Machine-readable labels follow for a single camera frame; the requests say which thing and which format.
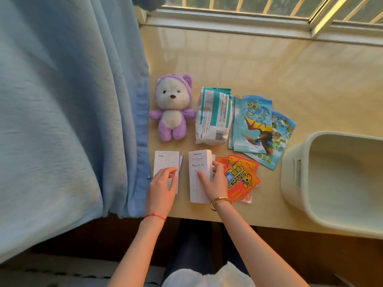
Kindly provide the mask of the person's left hand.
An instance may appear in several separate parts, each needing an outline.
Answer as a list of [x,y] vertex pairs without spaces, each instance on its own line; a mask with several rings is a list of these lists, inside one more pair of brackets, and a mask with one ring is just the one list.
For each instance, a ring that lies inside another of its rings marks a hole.
[[166,221],[175,200],[169,188],[176,172],[177,168],[164,168],[152,178],[146,195],[145,217],[158,217]]

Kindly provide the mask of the person's right hand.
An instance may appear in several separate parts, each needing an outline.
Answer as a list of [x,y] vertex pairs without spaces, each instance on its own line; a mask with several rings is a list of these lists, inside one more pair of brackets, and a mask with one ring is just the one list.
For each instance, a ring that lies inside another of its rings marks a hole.
[[223,201],[231,204],[227,197],[227,178],[224,173],[224,165],[217,161],[212,161],[212,164],[214,173],[213,178],[211,178],[210,188],[204,188],[206,196],[213,204]]

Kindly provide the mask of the white cardboard box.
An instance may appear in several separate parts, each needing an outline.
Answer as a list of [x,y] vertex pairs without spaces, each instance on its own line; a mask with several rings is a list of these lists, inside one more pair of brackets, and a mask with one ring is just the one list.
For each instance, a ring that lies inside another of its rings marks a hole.
[[198,172],[204,173],[209,180],[213,178],[212,152],[209,149],[189,152],[190,202],[209,204]]

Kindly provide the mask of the white printed paper card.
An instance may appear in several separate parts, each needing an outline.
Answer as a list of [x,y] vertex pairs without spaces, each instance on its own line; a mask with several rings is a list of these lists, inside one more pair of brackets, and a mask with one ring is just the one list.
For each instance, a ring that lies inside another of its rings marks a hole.
[[161,169],[177,167],[177,172],[175,173],[174,178],[177,179],[177,184],[179,184],[181,161],[182,159],[179,151],[155,151],[153,176],[155,176]]

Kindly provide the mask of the person's left forearm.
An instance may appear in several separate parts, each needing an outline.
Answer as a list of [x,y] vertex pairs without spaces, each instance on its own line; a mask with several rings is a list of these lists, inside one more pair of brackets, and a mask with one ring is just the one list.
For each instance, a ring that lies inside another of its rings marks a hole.
[[158,236],[165,221],[145,217],[127,252],[112,275],[108,287],[143,287]]

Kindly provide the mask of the person's right forearm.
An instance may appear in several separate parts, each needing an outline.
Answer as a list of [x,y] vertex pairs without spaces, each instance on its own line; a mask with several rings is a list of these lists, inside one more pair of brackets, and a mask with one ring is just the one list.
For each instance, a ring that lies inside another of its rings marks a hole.
[[310,287],[228,202],[213,204],[256,287]]

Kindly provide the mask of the white and teal wipes pack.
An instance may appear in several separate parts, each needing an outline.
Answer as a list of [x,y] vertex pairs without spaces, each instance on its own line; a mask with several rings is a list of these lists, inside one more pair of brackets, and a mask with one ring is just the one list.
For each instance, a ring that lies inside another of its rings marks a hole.
[[232,123],[232,108],[231,89],[203,87],[195,121],[196,144],[226,142]]

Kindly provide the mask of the person's dark trousers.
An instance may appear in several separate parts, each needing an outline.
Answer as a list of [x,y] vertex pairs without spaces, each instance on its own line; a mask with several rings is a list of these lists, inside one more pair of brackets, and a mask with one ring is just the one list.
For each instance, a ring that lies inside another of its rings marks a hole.
[[203,275],[216,275],[211,258],[212,223],[181,219],[175,239],[176,253],[165,268],[161,287],[175,273],[181,275],[181,283],[196,283]]

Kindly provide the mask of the blue dragon print packet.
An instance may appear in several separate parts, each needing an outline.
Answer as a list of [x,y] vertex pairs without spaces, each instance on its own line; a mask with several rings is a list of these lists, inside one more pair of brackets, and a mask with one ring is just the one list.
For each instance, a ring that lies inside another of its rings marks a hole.
[[295,127],[294,121],[272,110],[272,154],[245,152],[244,154],[267,168],[275,170]]
[[272,101],[259,96],[239,96],[234,111],[233,150],[272,154]]

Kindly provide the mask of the purple plush bear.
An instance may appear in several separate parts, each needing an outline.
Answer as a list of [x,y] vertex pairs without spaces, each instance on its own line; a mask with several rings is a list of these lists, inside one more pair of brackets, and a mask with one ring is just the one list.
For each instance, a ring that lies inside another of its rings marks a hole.
[[159,138],[164,142],[185,138],[186,121],[196,118],[195,110],[190,109],[192,83],[189,74],[168,74],[157,78],[155,99],[159,109],[150,111],[149,118],[159,122]]

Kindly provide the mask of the person's white shirt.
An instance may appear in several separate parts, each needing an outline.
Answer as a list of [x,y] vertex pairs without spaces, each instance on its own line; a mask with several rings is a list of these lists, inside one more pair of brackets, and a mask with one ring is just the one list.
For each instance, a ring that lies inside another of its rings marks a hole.
[[170,274],[162,287],[256,287],[253,280],[228,262],[216,274],[202,275],[191,269]]

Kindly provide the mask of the light blue curtain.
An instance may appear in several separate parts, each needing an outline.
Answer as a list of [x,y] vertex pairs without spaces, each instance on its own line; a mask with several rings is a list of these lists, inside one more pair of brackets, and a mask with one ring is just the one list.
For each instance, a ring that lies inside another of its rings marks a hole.
[[0,264],[110,213],[151,171],[139,0],[0,0]]

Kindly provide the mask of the white plastic bin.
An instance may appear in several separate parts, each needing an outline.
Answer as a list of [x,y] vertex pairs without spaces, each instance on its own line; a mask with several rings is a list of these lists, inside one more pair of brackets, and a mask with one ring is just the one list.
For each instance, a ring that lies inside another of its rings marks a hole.
[[285,150],[280,191],[323,227],[383,239],[383,138],[309,135]]

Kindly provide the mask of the white patterned rug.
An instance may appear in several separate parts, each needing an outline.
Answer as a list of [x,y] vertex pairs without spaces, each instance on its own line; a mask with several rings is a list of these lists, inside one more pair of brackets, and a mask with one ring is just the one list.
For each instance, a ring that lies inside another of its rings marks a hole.
[[25,251],[0,264],[0,287],[107,287],[118,265]]

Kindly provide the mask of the window guard bars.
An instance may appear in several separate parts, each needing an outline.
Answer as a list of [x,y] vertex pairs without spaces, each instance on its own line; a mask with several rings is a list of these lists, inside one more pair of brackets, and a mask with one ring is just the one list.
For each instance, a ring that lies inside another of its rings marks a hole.
[[[309,19],[325,0],[165,0],[165,8]],[[383,25],[383,0],[351,0],[335,22]]]

